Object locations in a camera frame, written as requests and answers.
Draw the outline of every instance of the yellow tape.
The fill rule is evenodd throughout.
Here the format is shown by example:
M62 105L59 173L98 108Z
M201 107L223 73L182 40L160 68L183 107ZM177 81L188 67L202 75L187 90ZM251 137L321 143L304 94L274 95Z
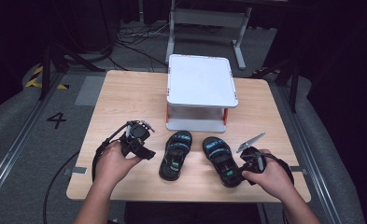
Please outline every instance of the yellow tape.
M28 83L26 83L25 87L37 87L37 88L42 88L43 84L41 83L35 83L35 80L38 78L38 76L40 75L40 73L43 71L43 66L41 66L41 64L36 68L36 70L34 71L34 73L31 76L31 79L29 79ZM58 85L59 90L69 90L69 85L65 85L65 84L60 84Z

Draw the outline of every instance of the black cable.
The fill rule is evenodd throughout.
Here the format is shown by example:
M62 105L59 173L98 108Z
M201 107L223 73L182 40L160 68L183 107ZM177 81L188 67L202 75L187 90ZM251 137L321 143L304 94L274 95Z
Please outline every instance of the black cable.
M111 58L111 56L108 56L107 58L113 63L114 68L118 69L117 67L119 67L124 71L129 71L128 69L126 69L126 68L122 67L121 65L117 64L116 62L114 62L113 59Z
M155 38L158 37L160 35L163 34L163 32L165 32L165 30L167 29L167 24L160 26L160 27L149 27L146 31L141 32L142 29L144 28L144 26L138 26L141 27L141 29L137 32L134 32L134 30L132 28L126 28L126 29L121 29L119 32L119 35L116 36L117 40L123 44L140 44L143 41L149 39L149 38ZM132 38L133 40L131 41L126 41L126 40L122 40L122 39L126 39L126 38Z
M150 55L146 54L145 52L142 52L142 51L141 51L141 50L139 50L139 49L134 49L134 48L128 47L127 45L122 44L122 43L119 43L119 42L116 42L116 43L117 43L117 44L119 44L119 45L121 45L121 46L123 46L123 47L125 47L125 48L127 48L127 49L131 49L131 50L133 50L133 51L136 51L136 52L138 52L138 53L141 53L141 54L143 54L143 55L145 55L145 56L149 57L151 60L154 60L154 61L156 61L156 62L158 62L158 63L160 63L160 64L164 65L165 67L168 67L168 64L167 64L167 63L161 62L160 60L158 60L158 59L156 59L156 58L151 57Z
M92 181L95 179L95 171L96 171L96 164L98 163L99 158L101 157L102 153L106 149L106 147L110 144L110 141L119 133L121 132L125 127L128 125L133 125L133 122L137 122L136 120L133 121L127 121L124 125L122 125L118 130L116 130L110 137L108 137L102 144L99 146L95 151L95 156L92 160Z
M60 167L60 169L58 170L58 172L55 174L55 176L52 178L51 182L49 183L49 188L46 191L46 196L44 197L44 202L43 202L43 223L47 224L47 200L49 198L49 191L51 190L51 187L55 181L55 179L58 177L58 174L62 171L62 169L66 166L67 163L69 163L71 160L73 160L73 158L76 157L76 155L80 152L80 150L78 150L77 152L75 152L75 154L73 154L65 163L64 165L62 165Z
M91 53L91 54L101 54L102 56L100 57L96 57L96 58L92 58L92 59L87 59L86 61L90 62L90 63L94 63L94 62L99 62L99 61L102 61L104 58L106 58L107 56L109 56L111 54L111 52L113 51L113 45L111 44L111 40L109 39L109 42L110 44L108 44L104 49L101 49L99 51L89 51L89 50L86 50L84 49L83 47L80 46L80 44L78 42L76 42L75 38L73 38L73 36L70 34L69 30L67 29L67 26L64 22L64 18L62 17L61 15L61 12L60 10L58 9L57 5L55 4L55 1L54 0L50 0L51 3L52 3L52 6L54 7L54 10L55 12L58 14L58 17L63 25L63 28L67 34L67 36L69 37L69 39L72 41L72 43L76 46L76 48L82 50L83 52L86 52L86 53ZM78 63L76 60L67 60L69 63Z

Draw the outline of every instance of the number 4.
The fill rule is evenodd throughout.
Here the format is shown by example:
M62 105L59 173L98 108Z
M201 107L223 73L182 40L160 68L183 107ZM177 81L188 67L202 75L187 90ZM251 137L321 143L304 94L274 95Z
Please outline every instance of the number 4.
M47 121L56 121L57 123L55 124L55 128L54 129L58 129L59 123L61 121L66 121L66 119L62 119L63 116L64 116L64 113L59 112L58 114L56 114L56 115L54 115L52 117L47 118Z

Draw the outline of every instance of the human hand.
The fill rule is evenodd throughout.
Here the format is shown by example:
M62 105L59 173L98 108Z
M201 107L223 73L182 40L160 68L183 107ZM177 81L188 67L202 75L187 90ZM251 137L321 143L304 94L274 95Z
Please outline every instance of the human hand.
M267 149L261 149L261 153L270 153ZM267 166L262 174L255 174L250 171L242 172L242 176L257 183L267 193L283 201L284 197L296 191L285 170L275 160L266 157Z
M139 157L126 159L122 153L122 145L118 141L111 142L103 151L96 164L94 184L101 183L110 191L125 177L139 162Z

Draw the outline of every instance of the cable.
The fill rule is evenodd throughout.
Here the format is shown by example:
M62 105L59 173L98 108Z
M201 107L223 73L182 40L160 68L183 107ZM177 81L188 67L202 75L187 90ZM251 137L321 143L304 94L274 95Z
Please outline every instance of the cable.
M55 176L51 179L51 182L49 183L49 188L46 191L46 195L44 197L44 202L43 202L43 223L47 224L47 200L49 198L49 191L51 190L51 187L55 181L55 179L58 177L58 174L62 171L62 169L66 166L67 163L69 163L71 160L73 160L73 158L76 157L76 155L80 152L80 150L78 150L77 152L75 152L75 154L73 154L58 170L58 172L55 174Z
M147 40L148 38L154 38L160 35L164 35L163 32L166 30L168 24L169 23L166 23L165 25L157 27L156 29L152 29L151 27L149 27L145 32L141 32L144 27L141 27L138 32L134 32L132 28L121 29L119 34L116 36L116 41L119 41L123 44L137 45ZM127 41L123 40L123 38L132 38L133 40Z
M80 49L80 50L82 50L83 52L86 52L86 53L101 54L100 57L96 57L96 58L92 58L92 59L87 59L86 61L88 61L89 63L99 62L99 61L102 61L103 59L105 59L107 56L109 56L111 54L111 52L113 51L113 45L111 43L108 44L106 47L104 47L103 49L101 49L99 51L89 51L89 50L86 50L83 47L81 47L80 44L78 42L76 42L75 38L70 34L70 32L69 32L69 30L68 30L68 28L67 28L67 26L66 26L66 24L64 22L64 18L61 15L61 12L58 9L57 5L55 4L55 0L50 0L50 1L52 3L52 6L54 7L55 12L57 13L57 15L58 15L58 17L59 17L62 25L63 25L63 28L64 28L67 36L72 41L72 43L76 46L76 48L78 48L78 49ZM103 11L102 6L101 6L101 9L102 9L104 23L106 23L106 21L105 21L105 14L104 14L104 11ZM72 63L72 64L78 63L76 60L67 60L67 61L69 63Z
M168 64L167 64L167 63L161 62L160 60L158 60L158 59L156 59L156 58L151 57L150 55L146 54L143 50L134 49L134 48L128 47L127 45L122 44L122 43L119 43L119 42L116 42L116 43L117 43L117 44L119 44L119 45L121 45L121 46L123 46L123 47L125 47L125 48L127 48L127 49L131 49L131 50L136 51L136 52L138 52L138 53L140 53L140 54L143 54L143 55L145 55L145 56L149 57L151 60L157 61L158 63L160 63L160 64L164 65L165 67L168 67Z
M122 67L121 65L117 64L116 62L114 62L113 59L111 58L111 56L108 56L107 58L113 63L115 69L118 70L117 67L119 67L124 71L129 71L128 69L126 69L126 68Z

